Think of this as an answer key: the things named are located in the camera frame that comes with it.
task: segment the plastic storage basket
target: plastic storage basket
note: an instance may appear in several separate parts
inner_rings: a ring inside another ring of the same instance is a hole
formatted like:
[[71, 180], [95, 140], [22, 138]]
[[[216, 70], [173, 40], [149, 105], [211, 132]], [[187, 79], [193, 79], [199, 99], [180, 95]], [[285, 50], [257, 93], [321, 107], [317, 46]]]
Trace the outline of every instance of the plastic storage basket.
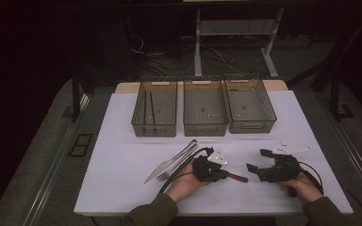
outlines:
[[184, 78], [184, 134], [187, 137], [220, 137], [227, 115], [219, 76]]
[[131, 124], [137, 137], [175, 137], [177, 78], [145, 77]]
[[232, 134], [269, 133], [277, 121], [263, 81], [256, 76], [224, 77]]

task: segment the knife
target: knife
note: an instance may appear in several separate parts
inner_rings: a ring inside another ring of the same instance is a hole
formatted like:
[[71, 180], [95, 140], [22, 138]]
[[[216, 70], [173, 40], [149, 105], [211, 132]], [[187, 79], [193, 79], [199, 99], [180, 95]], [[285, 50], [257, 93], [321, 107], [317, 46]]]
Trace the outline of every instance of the knife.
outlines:
[[181, 157], [182, 155], [184, 155], [185, 153], [188, 152], [189, 149], [191, 149], [193, 147], [193, 145], [195, 145], [197, 143], [196, 139], [193, 139], [190, 144], [185, 147], [185, 149], [183, 151], [181, 151], [180, 153], [176, 154], [174, 157], [172, 157], [171, 159], [162, 162], [146, 179], [145, 183], [148, 183], [150, 180], [152, 180], [152, 178], [156, 177], [159, 173], [161, 173], [164, 169], [166, 169], [167, 167], [170, 166], [170, 164], [177, 160], [179, 157]]

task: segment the dark floor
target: dark floor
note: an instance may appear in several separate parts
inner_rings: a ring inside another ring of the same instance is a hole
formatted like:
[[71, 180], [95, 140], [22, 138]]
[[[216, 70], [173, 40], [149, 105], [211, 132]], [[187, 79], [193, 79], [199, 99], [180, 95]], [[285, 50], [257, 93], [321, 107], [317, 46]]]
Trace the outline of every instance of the dark floor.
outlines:
[[[227, 46], [229, 43], [235, 41], [224, 40], [222, 47], [214, 44], [203, 48], [204, 74], [261, 72], [266, 79], [271, 79], [259, 52], [259, 48], [265, 44], [264, 40], [249, 38], [237, 46]], [[306, 38], [276, 41], [271, 57], [279, 72], [279, 79], [288, 81], [316, 65], [326, 58], [334, 46], [332, 42], [312, 46], [307, 44]], [[192, 56], [191, 51], [186, 51], [180, 59], [156, 56], [148, 61], [150, 70], [145, 70], [142, 75], [193, 75]], [[234, 70], [223, 62], [224, 59]], [[348, 155], [354, 147], [362, 157], [362, 105], [349, 88], [342, 87], [340, 102], [353, 111], [354, 118], [335, 122], [328, 111], [329, 89], [317, 93], [310, 87], [315, 76], [314, 73], [289, 89], [294, 90], [339, 183], [347, 189], [346, 196], [354, 209], [354, 218], [362, 221], [362, 176]], [[99, 88], [88, 95], [89, 100], [82, 108], [79, 119], [71, 122], [71, 118], [63, 115], [72, 106], [71, 81], [63, 86], [0, 202], [0, 225], [93, 225], [91, 218], [77, 215], [73, 210], [113, 90]], [[92, 134], [86, 156], [67, 156], [79, 134]], [[119, 225], [120, 222], [119, 218], [95, 220], [102, 226]], [[247, 218], [232, 220], [227, 221], [226, 225], [251, 225], [247, 224]], [[282, 216], [275, 220], [279, 226], [306, 223], [305, 216]]]

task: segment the metal frame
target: metal frame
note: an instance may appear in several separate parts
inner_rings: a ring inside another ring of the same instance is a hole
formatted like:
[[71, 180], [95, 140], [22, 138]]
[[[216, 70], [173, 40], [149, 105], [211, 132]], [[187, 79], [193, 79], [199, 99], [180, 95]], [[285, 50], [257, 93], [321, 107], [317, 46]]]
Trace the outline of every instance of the metal frame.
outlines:
[[[270, 56], [270, 53], [272, 51], [272, 46], [274, 44], [275, 38], [277, 36], [278, 27], [281, 23], [281, 18], [284, 13], [284, 8], [279, 8], [277, 10], [277, 14], [275, 16], [274, 23], [272, 23], [272, 28], [270, 31], [269, 41], [265, 48], [261, 48], [261, 53], [263, 55], [264, 61], [266, 62], [267, 68], [269, 70], [271, 78], [278, 78], [278, 73], [275, 69], [275, 66], [272, 62], [272, 57]], [[201, 27], [201, 10], [197, 9], [196, 13], [196, 37], [195, 37], [195, 55], [194, 55], [194, 62], [195, 62], [195, 76], [202, 76], [202, 61], [201, 61], [201, 55], [200, 55], [200, 40], [202, 33], [202, 27]]]

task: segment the green sleeve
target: green sleeve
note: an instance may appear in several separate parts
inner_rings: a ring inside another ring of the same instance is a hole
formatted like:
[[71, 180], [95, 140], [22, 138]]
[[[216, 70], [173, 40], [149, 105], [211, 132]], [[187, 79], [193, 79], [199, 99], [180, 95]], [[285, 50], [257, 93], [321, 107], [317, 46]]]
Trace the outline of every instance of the green sleeve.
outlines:
[[357, 226], [349, 215], [342, 215], [328, 197], [303, 206], [308, 220], [315, 226]]
[[168, 225], [177, 214], [178, 208], [172, 198], [160, 193], [152, 203], [131, 210], [122, 220], [122, 225], [164, 226]]

